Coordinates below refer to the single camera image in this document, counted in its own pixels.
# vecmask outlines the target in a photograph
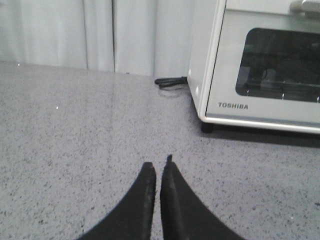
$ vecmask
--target gray countertop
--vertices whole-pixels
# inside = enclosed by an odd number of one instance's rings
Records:
[[[143,162],[168,154],[204,204],[252,240],[320,239],[320,138],[200,131],[187,85],[0,61],[0,239],[72,240],[121,200]]]

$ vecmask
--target power cord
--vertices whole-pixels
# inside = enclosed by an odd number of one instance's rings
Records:
[[[187,77],[170,77],[170,78],[158,78],[154,80],[154,83],[159,86],[160,89],[167,88],[179,84],[188,84]]]

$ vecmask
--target white toaster oven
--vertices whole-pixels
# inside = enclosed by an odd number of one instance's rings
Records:
[[[320,0],[201,0],[193,22],[204,124],[320,134]]]

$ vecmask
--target speckled countertop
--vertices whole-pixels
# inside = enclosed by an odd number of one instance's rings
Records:
[[[0,239],[72,240],[153,162],[153,240],[167,154],[224,223],[251,240],[320,239],[320,138],[200,131],[188,86],[0,61]]]

